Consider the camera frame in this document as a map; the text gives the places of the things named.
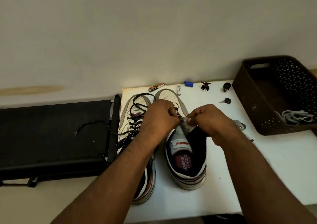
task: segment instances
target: sneaker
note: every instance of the sneaker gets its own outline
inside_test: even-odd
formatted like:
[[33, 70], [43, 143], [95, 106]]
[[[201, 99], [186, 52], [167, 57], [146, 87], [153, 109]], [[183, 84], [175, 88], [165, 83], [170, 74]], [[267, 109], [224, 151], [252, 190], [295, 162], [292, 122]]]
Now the sneaker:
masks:
[[[117, 145], [117, 155], [132, 142], [139, 133], [143, 116], [147, 107], [151, 104], [145, 95], [148, 93], [136, 94], [132, 96], [125, 105], [119, 124], [119, 140]], [[154, 154], [147, 163], [141, 181], [134, 195], [132, 204], [139, 205], [146, 202], [152, 195], [155, 186], [155, 163]]]
[[[170, 89], [156, 93], [157, 100], [169, 100], [179, 118], [188, 115], [184, 103]], [[187, 136], [181, 126], [177, 126], [165, 141], [164, 155], [173, 179], [184, 190], [195, 190], [206, 180], [206, 133], [195, 127]]]

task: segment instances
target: white wall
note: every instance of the white wall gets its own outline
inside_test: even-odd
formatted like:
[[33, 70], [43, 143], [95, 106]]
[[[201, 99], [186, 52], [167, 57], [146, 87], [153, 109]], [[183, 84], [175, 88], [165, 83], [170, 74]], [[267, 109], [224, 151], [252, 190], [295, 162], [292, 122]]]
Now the white wall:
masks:
[[0, 0], [0, 89], [65, 87], [0, 104], [233, 79], [255, 56], [288, 54], [311, 69], [316, 44], [317, 0]]

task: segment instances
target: hand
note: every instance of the hand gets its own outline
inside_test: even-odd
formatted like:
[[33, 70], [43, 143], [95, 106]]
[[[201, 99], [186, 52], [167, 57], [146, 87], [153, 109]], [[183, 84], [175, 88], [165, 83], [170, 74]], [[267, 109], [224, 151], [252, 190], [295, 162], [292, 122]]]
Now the hand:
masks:
[[150, 138], [156, 147], [178, 125], [179, 118], [173, 103], [158, 100], [149, 105], [138, 135]]
[[222, 143], [219, 140], [219, 136], [225, 137], [230, 134], [241, 134], [236, 123], [212, 104], [193, 110], [188, 114], [187, 118], [189, 125], [198, 125], [200, 129], [212, 137], [212, 140], [218, 146], [221, 146]]

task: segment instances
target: plastic storage basket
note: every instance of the plastic storage basket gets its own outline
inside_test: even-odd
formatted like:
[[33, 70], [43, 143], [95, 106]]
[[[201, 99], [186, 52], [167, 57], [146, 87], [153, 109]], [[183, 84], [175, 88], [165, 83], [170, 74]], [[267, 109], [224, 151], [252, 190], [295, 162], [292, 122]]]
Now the plastic storage basket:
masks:
[[[232, 86], [261, 135], [286, 134], [317, 127], [317, 80], [291, 56], [246, 59]], [[279, 113], [304, 110], [313, 122], [287, 124]]]

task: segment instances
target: basket handle hole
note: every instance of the basket handle hole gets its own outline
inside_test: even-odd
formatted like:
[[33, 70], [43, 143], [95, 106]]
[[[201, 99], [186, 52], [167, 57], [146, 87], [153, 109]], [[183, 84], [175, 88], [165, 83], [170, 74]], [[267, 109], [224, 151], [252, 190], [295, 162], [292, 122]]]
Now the basket handle hole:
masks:
[[261, 68], [267, 68], [270, 66], [270, 63], [264, 63], [264, 64], [254, 64], [250, 67], [250, 69], [261, 69]]

